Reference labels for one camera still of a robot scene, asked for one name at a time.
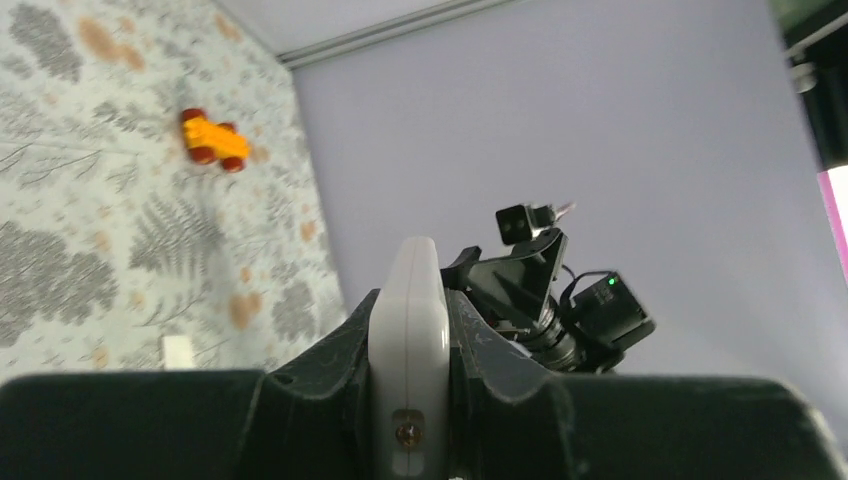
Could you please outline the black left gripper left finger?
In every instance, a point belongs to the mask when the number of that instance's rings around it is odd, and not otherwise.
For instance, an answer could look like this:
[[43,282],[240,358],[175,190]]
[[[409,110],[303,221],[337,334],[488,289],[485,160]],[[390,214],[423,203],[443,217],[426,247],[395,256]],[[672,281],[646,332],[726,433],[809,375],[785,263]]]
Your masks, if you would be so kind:
[[370,292],[282,367],[64,373],[1,388],[5,479],[370,479]]

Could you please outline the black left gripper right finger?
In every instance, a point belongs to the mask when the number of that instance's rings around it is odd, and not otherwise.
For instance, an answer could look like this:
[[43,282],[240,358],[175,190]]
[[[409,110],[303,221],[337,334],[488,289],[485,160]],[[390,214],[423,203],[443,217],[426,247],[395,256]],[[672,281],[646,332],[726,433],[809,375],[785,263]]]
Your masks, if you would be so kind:
[[467,479],[843,479],[800,394],[750,377],[561,374],[447,295],[449,470]]

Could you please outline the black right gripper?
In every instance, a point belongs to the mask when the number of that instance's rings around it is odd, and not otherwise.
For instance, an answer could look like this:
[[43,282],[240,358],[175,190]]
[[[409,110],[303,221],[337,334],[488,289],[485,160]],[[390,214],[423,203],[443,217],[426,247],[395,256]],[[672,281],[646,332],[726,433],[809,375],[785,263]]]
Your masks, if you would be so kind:
[[442,282],[463,292],[487,324],[533,360],[573,371],[583,354],[551,296],[567,242],[561,229],[549,228],[500,257],[483,259],[480,247],[467,247],[442,269]]

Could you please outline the white battery cover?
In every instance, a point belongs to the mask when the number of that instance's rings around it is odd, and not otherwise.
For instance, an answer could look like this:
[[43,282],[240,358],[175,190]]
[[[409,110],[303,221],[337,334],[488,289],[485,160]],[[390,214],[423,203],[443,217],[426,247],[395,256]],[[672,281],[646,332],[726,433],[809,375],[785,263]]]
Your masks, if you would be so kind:
[[163,369],[191,370],[196,367],[191,339],[186,335],[166,335],[161,339]]

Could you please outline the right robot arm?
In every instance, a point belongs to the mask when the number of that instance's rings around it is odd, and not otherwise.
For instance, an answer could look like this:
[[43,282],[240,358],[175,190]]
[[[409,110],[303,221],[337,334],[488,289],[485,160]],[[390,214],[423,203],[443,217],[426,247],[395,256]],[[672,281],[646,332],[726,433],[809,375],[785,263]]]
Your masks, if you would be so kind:
[[[566,246],[566,235],[552,227],[501,257],[484,259],[479,247],[468,247],[442,269],[442,282],[463,292],[491,328],[544,367],[606,373],[655,322],[614,270],[579,274],[555,296]],[[579,290],[588,276],[594,283]]]

